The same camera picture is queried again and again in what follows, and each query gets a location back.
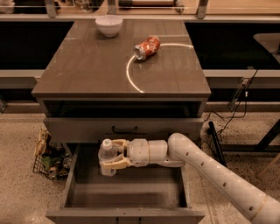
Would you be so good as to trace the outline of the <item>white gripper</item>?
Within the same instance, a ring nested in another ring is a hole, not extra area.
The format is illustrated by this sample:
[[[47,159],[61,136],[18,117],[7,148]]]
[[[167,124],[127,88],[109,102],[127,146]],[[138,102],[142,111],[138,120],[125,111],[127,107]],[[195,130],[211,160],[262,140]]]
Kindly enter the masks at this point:
[[[146,139],[134,139],[131,142],[126,139],[114,139],[112,144],[116,147],[118,152],[124,152],[127,149],[129,160],[122,158],[119,161],[101,162],[101,167],[103,169],[121,170],[130,167],[130,165],[142,167],[149,164],[150,148]]]

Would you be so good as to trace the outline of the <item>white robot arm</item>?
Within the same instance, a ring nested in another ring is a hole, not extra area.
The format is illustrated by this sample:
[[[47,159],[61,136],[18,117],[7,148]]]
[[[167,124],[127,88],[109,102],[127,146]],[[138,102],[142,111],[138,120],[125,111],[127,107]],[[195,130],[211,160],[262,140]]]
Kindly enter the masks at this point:
[[[192,140],[173,133],[165,140],[105,139],[98,152],[101,173],[114,176],[127,167],[189,164],[207,178],[252,224],[280,224],[280,202],[203,152]]]

